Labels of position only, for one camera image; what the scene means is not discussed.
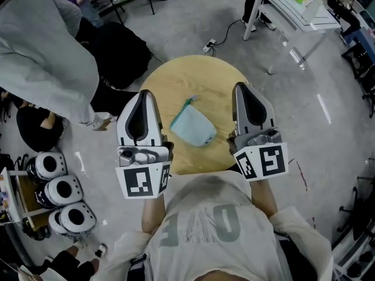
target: black bag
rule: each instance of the black bag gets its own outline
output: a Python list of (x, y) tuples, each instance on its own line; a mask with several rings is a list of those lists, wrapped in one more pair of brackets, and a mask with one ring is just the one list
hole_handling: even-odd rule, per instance
[(97, 28), (85, 47), (95, 57), (99, 75), (119, 90), (142, 76), (152, 57), (145, 41), (115, 22)]

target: round wooden table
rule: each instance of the round wooden table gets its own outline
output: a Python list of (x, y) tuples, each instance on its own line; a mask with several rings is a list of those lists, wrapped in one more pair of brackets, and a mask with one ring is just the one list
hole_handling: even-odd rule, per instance
[[(229, 153), (228, 134), (232, 121), (232, 90), (246, 78), (233, 66), (210, 56), (183, 56), (157, 68), (144, 82), (142, 90), (156, 97), (163, 122), (162, 133), (175, 144), (171, 171), (177, 174), (208, 173), (226, 170), (235, 164)], [(217, 135), (204, 147), (194, 147), (169, 130), (169, 125), (192, 95), (192, 105), (215, 126)]]

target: cable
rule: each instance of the cable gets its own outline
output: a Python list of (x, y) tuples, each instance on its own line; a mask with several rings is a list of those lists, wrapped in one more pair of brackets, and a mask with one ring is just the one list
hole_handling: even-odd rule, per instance
[(164, 64), (164, 62), (161, 61), (160, 59), (158, 59), (158, 58), (155, 56), (155, 54), (154, 54), (151, 50), (150, 50), (150, 52), (151, 52), (152, 57), (154, 57), (154, 58), (156, 58), (157, 60), (159, 60), (159, 61), (161, 62), (161, 64)]
[(229, 27), (227, 29), (227, 33), (225, 34), (225, 39), (221, 43), (219, 43), (219, 44), (211, 44), (210, 47), (212, 47), (212, 46), (220, 46), (221, 44), (225, 43), (225, 41), (227, 40), (227, 37), (228, 37), (229, 29), (232, 27), (233, 24), (235, 24), (235, 23), (237, 23), (239, 21), (241, 21), (241, 20), (234, 21), (231, 25), (229, 25)]

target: gray floor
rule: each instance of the gray floor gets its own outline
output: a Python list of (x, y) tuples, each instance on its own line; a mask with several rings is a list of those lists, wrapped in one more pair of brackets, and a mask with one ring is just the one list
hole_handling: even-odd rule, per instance
[[(160, 59), (168, 61), (202, 54), (202, 47), (211, 38), (221, 41), (228, 25), (241, 17), (244, 1), (153, 0), (153, 16), (147, 0), (135, 0), (125, 6), (125, 25), (147, 41)], [(113, 12), (105, 19), (116, 21), (117, 17)], [(289, 159), (294, 159), (289, 175), (271, 180), (279, 207), (295, 205), (324, 236), (336, 238), (335, 229), (345, 219), (338, 213), (339, 207), (350, 204), (356, 176), (363, 171), (370, 173), (366, 160), (374, 150), (375, 119), (369, 119), (369, 105), (361, 99), (362, 91), (340, 56), (347, 48), (337, 33), (330, 33), (305, 67), (298, 67), (289, 55), (277, 73), (269, 76), (266, 68), (285, 39), (260, 22), (256, 25), (258, 30), (244, 42), (244, 25), (236, 23), (227, 42), (217, 48), (217, 57), (237, 67), (274, 106), (277, 125), (288, 142)], [(305, 51), (314, 40), (303, 39), (298, 43), (299, 50)], [(131, 88), (138, 89), (158, 66), (153, 59), (148, 72)], [(19, 136), (14, 109), (12, 114), (13, 118), (2, 125), (1, 151), (13, 157), (24, 152), (34, 155)], [(139, 229), (142, 211), (142, 201), (123, 198), (115, 175), (115, 125), (111, 124), (107, 132), (70, 125), (60, 147), (98, 218), (88, 239), (90, 247), (80, 258), (89, 258), (98, 242), (105, 242), (111, 251), (124, 231)], [(21, 236), (37, 264), (45, 255), (54, 256), (70, 244), (55, 235), (43, 242)]]

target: power strip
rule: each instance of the power strip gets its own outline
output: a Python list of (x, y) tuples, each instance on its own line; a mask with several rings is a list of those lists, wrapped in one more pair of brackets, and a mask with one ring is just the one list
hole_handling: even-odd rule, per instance
[(202, 49), (203, 52), (207, 53), (208, 51), (210, 51), (210, 49), (211, 49), (210, 43), (215, 44), (216, 41), (214, 39), (210, 39), (209, 42), (203, 47), (203, 49)]

